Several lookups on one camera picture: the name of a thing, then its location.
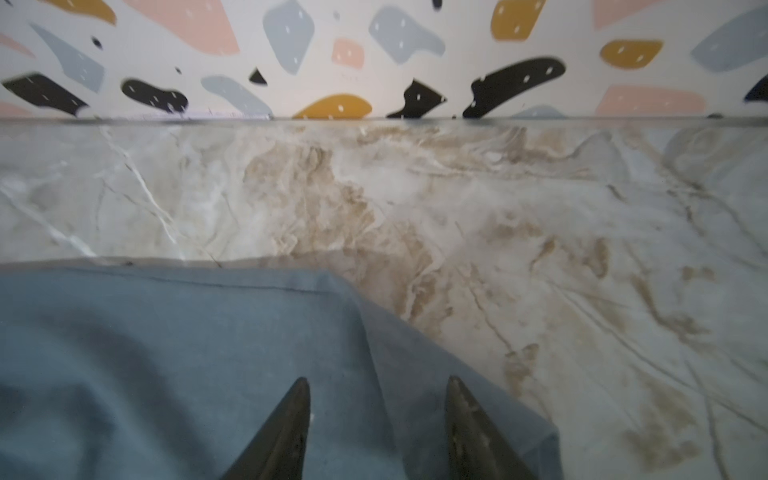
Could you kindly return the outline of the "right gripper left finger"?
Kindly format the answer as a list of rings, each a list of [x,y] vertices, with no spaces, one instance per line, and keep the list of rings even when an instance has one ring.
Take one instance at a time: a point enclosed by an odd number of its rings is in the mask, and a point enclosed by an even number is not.
[[[299,377],[222,479],[300,480],[310,414],[309,382]]]

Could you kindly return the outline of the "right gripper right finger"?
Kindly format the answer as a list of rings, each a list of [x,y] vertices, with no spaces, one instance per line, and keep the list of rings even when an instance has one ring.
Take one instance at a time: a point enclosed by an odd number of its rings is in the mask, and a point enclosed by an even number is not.
[[[536,479],[455,375],[446,385],[445,429],[451,479]]]

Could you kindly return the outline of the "grey t-shirt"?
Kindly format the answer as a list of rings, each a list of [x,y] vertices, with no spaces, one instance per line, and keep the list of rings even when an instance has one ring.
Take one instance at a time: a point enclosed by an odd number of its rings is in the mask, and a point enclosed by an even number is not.
[[[301,479],[451,479],[452,375],[536,479],[563,477],[552,423],[336,275],[1,275],[5,479],[222,479],[299,377]]]

